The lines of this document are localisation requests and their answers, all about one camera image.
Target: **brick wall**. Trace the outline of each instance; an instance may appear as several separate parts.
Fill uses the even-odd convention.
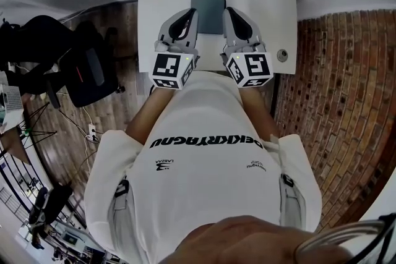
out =
[[[275,120],[301,136],[322,192],[319,230],[359,219],[395,167],[395,20],[378,10],[298,22]]]

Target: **human arm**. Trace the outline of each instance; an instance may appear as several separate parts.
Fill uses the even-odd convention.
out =
[[[241,88],[239,94],[241,95],[243,109],[259,137],[264,141],[270,141],[271,134],[279,137],[280,132],[277,124],[265,106],[260,91],[257,88]]]
[[[140,144],[145,144],[158,117],[171,101],[173,89],[156,88],[143,107],[126,127],[125,133]]]

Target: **person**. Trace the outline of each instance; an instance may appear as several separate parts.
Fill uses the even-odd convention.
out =
[[[260,91],[229,77],[194,71],[183,90],[156,88],[125,132],[101,138],[84,196],[91,235],[129,263],[294,263],[322,201],[301,139],[279,136]],[[281,226],[282,171],[303,196],[300,228]],[[327,247],[299,264],[348,258]]]

